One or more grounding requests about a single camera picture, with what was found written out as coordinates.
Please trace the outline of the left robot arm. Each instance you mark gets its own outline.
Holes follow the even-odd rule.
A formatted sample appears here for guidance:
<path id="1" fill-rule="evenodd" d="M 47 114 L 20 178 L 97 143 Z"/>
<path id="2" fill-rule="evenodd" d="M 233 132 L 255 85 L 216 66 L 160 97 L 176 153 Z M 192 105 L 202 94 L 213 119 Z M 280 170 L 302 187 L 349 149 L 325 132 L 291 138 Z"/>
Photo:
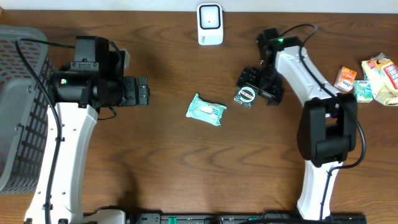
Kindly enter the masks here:
<path id="1" fill-rule="evenodd" d="M 149 103 L 147 77 L 125 77 L 129 53 L 108 39 L 79 35 L 75 58 L 53 72 L 45 88 L 47 140 L 38 185 L 25 223 L 134 223 L 125 209 L 82 209 L 87 150 L 101 108 Z"/>

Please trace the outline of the green Zappy wipes pack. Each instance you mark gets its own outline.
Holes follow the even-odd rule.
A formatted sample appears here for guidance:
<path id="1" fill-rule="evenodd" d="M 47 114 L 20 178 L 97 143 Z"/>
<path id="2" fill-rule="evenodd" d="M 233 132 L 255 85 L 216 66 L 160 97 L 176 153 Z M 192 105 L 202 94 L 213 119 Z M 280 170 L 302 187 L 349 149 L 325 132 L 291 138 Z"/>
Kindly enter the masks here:
<path id="1" fill-rule="evenodd" d="M 188 107 L 186 117 L 204 121 L 213 126 L 221 126 L 223 112 L 226 109 L 224 105 L 204 101 L 196 93 Z"/>

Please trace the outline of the small teal tissue pack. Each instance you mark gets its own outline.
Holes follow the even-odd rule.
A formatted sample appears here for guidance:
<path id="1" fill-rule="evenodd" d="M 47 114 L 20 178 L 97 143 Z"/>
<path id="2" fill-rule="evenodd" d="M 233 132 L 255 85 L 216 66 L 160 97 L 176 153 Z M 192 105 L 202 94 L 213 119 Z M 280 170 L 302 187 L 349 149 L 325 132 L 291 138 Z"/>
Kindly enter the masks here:
<path id="1" fill-rule="evenodd" d="M 355 80 L 353 93 L 358 103 L 370 103 L 373 100 L 370 83 L 366 80 Z"/>

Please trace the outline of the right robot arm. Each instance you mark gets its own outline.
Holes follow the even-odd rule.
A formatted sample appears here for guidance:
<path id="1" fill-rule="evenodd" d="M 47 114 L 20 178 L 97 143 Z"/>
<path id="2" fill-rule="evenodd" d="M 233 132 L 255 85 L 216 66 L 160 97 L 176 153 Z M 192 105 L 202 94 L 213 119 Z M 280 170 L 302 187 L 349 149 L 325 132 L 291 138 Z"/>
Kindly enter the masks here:
<path id="1" fill-rule="evenodd" d="M 356 146 L 357 103 L 342 94 L 310 60 L 297 36 L 265 29 L 257 37 L 261 68 L 244 68 L 235 102 L 252 107 L 259 97 L 279 105 L 286 81 L 302 105 L 297 145 L 305 161 L 297 211 L 306 220 L 330 218 L 330 199 L 336 175 Z"/>

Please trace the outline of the red white tape roll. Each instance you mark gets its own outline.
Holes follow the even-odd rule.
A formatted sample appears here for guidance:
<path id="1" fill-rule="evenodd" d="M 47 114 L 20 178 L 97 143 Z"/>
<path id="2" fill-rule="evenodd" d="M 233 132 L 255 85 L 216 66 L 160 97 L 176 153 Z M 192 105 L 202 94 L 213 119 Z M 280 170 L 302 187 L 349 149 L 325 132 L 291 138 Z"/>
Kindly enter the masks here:
<path id="1" fill-rule="evenodd" d="M 234 97 L 234 101 L 247 108 L 252 108 L 257 98 L 257 91 L 250 86 L 243 86 Z"/>

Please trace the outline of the small orange tissue pack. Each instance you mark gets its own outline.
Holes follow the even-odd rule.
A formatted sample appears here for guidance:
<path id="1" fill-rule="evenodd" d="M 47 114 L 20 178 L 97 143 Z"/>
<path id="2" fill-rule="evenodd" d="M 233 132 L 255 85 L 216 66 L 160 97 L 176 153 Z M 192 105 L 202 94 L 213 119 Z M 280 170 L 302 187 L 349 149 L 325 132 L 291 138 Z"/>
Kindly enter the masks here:
<path id="1" fill-rule="evenodd" d="M 334 87 L 349 92 L 353 89 L 353 84 L 356 78 L 357 72 L 347 68 L 347 67 L 342 67 L 338 75 L 336 77 Z"/>

